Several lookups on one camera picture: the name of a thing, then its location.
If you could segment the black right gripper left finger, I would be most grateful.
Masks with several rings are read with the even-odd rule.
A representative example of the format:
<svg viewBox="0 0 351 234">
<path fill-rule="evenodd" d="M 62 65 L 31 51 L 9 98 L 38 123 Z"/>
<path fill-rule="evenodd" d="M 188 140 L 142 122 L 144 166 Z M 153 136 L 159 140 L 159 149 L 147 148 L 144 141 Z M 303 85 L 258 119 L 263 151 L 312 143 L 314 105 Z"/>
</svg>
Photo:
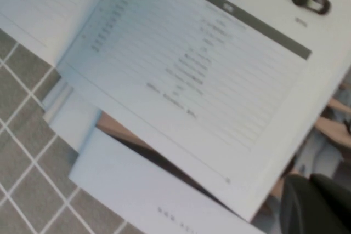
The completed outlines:
<svg viewBox="0 0 351 234">
<path fill-rule="evenodd" d="M 300 175 L 286 177 L 281 199 L 282 233 L 346 233 L 323 197 Z"/>
</svg>

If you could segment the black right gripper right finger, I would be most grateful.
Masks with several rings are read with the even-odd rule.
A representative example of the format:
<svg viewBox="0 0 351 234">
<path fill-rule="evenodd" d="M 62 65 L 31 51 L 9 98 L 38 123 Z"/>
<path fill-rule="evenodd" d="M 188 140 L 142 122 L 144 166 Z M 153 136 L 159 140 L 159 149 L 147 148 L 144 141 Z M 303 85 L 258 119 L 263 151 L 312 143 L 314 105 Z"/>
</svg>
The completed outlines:
<svg viewBox="0 0 351 234">
<path fill-rule="evenodd" d="M 332 213 L 350 233 L 350 191 L 322 174 L 310 176 Z"/>
</svg>

